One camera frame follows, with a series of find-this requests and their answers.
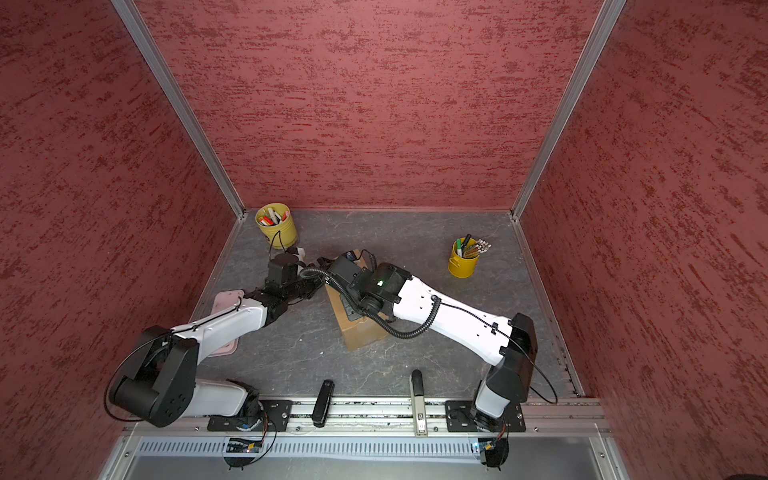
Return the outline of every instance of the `black mounting plate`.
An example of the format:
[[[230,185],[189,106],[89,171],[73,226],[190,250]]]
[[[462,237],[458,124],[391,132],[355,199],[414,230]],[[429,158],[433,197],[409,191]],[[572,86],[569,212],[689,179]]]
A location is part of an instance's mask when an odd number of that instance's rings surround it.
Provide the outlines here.
[[[479,432],[477,424],[472,419],[470,410],[472,400],[448,400],[445,402],[445,422],[449,432]],[[502,418],[510,433],[524,432],[525,419],[519,403],[510,402],[504,410]]]
[[[277,428],[278,432],[285,432],[288,427],[288,420],[290,420],[290,407],[293,405],[293,402],[290,400],[261,400],[261,405],[274,424],[274,426],[268,426],[269,430],[274,432],[275,428]],[[208,432],[247,433],[235,428],[234,422],[231,422],[229,417],[219,415],[212,415],[208,420]]]

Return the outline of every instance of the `marker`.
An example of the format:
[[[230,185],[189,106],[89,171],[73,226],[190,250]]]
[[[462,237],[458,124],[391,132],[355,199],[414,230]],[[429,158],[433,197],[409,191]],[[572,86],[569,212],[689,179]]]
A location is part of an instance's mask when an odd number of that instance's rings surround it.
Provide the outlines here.
[[[270,218],[275,223],[275,225],[280,223],[280,217],[277,216],[277,214],[275,213],[275,210],[273,210],[272,207],[267,208],[267,210],[270,212]]]

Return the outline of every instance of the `yellow bucket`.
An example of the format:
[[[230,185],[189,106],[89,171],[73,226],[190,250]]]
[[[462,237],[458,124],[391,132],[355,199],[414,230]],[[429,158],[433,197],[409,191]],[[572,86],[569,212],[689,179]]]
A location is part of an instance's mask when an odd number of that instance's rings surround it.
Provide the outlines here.
[[[458,240],[463,243],[464,237],[461,237]],[[475,239],[470,238],[467,247],[471,247],[475,243],[477,243],[475,242]],[[458,252],[456,252],[456,242],[454,241],[451,246],[451,259],[448,261],[448,271],[458,278],[469,278],[475,272],[475,265],[477,265],[478,258],[480,258],[480,256],[475,258],[461,258],[458,255]]]
[[[273,225],[271,227],[265,227],[259,223],[261,217],[270,218],[269,208],[280,218],[283,218],[285,213],[288,213],[288,218],[283,222]],[[296,225],[293,223],[293,215],[290,213],[290,208],[285,204],[267,204],[264,205],[256,212],[256,225],[261,229],[261,233],[266,235],[266,241],[270,242],[274,248],[288,248],[296,242],[298,234],[296,233]]]

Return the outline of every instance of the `gray tabletop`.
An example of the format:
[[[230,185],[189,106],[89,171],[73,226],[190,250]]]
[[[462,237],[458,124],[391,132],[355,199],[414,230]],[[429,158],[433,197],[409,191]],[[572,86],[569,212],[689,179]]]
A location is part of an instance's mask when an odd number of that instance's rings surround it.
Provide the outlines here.
[[[299,231],[296,245],[306,249],[308,260],[365,248],[379,262],[403,266],[432,288],[480,310],[530,316],[539,344],[536,363],[559,395],[568,394],[563,360],[506,214],[296,211],[293,216]],[[448,258],[452,241],[467,233],[493,247],[472,277],[458,279],[448,272]],[[252,212],[216,290],[262,286],[268,246]],[[403,330],[415,327],[404,320],[394,325]],[[320,290],[311,300],[291,306],[275,323],[240,337],[234,354],[204,360],[197,374],[213,380],[237,379],[270,396],[316,395],[324,379],[334,380],[339,395],[404,396],[409,394],[410,372],[416,368],[424,375],[428,396],[470,397],[488,365],[431,330],[411,340],[390,336],[350,352],[328,296]],[[538,373],[532,385],[551,397]]]

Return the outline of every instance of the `red textured wall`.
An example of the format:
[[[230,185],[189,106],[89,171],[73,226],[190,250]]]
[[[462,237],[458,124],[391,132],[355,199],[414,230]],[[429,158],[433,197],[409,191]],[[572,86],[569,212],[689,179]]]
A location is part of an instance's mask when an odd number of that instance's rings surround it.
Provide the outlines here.
[[[768,475],[767,26],[630,0],[524,212],[638,480]]]
[[[104,382],[233,214],[109,2],[5,2],[0,65],[0,478],[90,480]]]
[[[248,207],[506,210],[601,0],[137,0]]]

